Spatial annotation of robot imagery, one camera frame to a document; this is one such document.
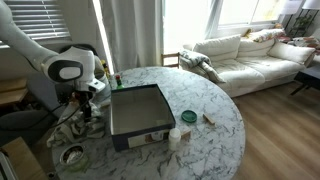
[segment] jar lid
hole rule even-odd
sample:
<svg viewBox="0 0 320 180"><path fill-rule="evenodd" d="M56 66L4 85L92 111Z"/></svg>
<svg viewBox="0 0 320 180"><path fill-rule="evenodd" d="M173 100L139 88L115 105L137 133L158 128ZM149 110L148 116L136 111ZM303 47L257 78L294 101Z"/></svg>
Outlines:
<svg viewBox="0 0 320 180"><path fill-rule="evenodd" d="M182 120L193 123L197 120L197 114L191 110L183 111L181 114Z"/></svg>

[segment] black box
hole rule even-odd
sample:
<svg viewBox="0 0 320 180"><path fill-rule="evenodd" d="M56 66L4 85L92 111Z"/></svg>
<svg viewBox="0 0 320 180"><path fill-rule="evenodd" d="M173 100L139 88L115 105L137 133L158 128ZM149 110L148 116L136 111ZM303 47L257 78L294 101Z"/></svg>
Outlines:
<svg viewBox="0 0 320 180"><path fill-rule="evenodd" d="M116 151L168 139L175 125L157 84L112 91L110 130Z"/></svg>

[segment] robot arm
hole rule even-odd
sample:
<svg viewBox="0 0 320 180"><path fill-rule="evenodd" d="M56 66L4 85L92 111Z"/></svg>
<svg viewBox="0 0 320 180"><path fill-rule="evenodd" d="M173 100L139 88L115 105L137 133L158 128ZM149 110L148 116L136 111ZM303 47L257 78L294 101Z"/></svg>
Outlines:
<svg viewBox="0 0 320 180"><path fill-rule="evenodd" d="M52 81L74 80L78 91L100 92L105 87L94 77L95 57L91 51L72 47L58 54L40 46L16 26L3 0L0 0L0 40L26 57L36 70Z"/></svg>

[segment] small jar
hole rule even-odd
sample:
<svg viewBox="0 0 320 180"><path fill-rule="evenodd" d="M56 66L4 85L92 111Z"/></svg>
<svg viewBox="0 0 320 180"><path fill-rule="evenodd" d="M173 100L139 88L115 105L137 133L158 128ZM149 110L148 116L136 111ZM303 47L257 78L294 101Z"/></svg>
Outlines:
<svg viewBox="0 0 320 180"><path fill-rule="evenodd" d="M176 151L181 140L181 132L178 128L173 128L169 131L169 149Z"/></svg>

